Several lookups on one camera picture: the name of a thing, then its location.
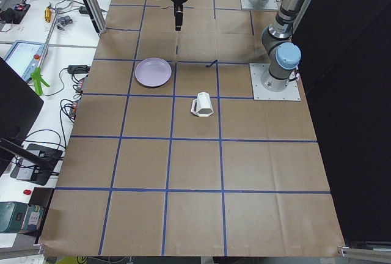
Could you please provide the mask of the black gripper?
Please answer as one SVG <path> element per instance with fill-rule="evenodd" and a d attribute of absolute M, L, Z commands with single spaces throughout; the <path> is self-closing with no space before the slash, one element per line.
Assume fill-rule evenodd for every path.
<path fill-rule="evenodd" d="M 181 31 L 183 25 L 183 4 L 187 0 L 171 0 L 174 3 L 175 30 Z"/>

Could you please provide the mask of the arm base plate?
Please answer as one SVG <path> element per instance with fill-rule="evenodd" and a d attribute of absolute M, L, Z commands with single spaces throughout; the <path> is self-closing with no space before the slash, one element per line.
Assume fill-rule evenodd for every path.
<path fill-rule="evenodd" d="M 250 63 L 249 68 L 254 100 L 295 102 L 301 100 L 294 71 L 288 79 L 278 80 L 269 74 L 269 64 Z"/>
<path fill-rule="evenodd" d="M 262 12 L 276 12 L 280 0 L 240 0 L 243 10 L 258 10 Z"/>

